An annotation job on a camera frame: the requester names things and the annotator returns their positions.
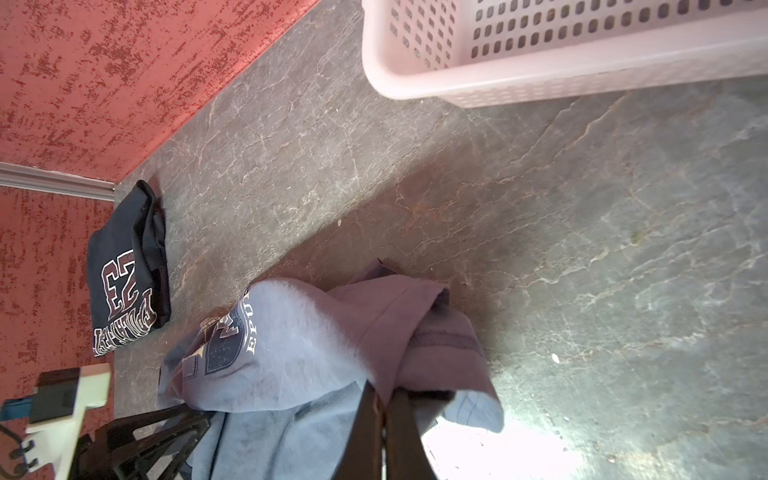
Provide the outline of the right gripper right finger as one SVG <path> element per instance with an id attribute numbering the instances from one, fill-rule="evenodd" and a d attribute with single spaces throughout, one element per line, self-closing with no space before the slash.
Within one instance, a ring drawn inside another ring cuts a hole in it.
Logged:
<path id="1" fill-rule="evenodd" d="M 436 480 L 405 390 L 393 394 L 386 410 L 386 478 Z"/>

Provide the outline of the navy tank top red trim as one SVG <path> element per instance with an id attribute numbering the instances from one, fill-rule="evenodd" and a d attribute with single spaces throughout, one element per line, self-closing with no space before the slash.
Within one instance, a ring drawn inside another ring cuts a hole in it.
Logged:
<path id="1" fill-rule="evenodd" d="M 157 195 L 136 182 L 91 235 L 87 282 L 92 351 L 102 357 L 162 328 L 171 317 L 166 226 Z"/>

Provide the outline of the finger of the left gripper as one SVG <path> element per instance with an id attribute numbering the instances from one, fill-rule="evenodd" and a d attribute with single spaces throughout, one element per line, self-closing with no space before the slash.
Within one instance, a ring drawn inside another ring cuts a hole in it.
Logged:
<path id="1" fill-rule="evenodd" d="M 185 404 L 163 408 L 153 412 L 131 415 L 113 420 L 97 430 L 96 440 L 103 441 L 138 441 L 136 432 L 145 427 L 159 425 L 160 432 L 173 429 L 189 418 L 198 414 Z"/>
<path id="2" fill-rule="evenodd" d="M 159 425 L 136 432 L 138 441 L 103 441 L 89 445 L 91 479 L 147 479 L 150 470 L 163 457 L 170 462 L 162 479 L 173 479 L 211 426 L 210 413 L 198 413 L 173 429 L 160 432 Z"/>

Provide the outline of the grey blue tank top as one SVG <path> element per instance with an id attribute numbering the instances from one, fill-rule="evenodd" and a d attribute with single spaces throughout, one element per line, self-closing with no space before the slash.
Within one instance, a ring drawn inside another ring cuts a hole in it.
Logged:
<path id="1" fill-rule="evenodd" d="M 448 288 L 380 262 L 328 291 L 295 279 L 252 284 L 167 353 L 158 403 L 212 413 L 186 479 L 327 479 L 366 385 L 383 402 L 407 391 L 420 432 L 439 419 L 504 426 L 482 348 Z"/>

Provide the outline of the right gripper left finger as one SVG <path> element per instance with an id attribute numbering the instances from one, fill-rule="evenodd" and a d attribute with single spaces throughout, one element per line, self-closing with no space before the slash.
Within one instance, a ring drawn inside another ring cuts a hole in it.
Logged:
<path id="1" fill-rule="evenodd" d="M 347 445 L 332 476 L 333 480 L 379 480 L 382 478 L 384 410 L 370 382 L 360 399 Z"/>

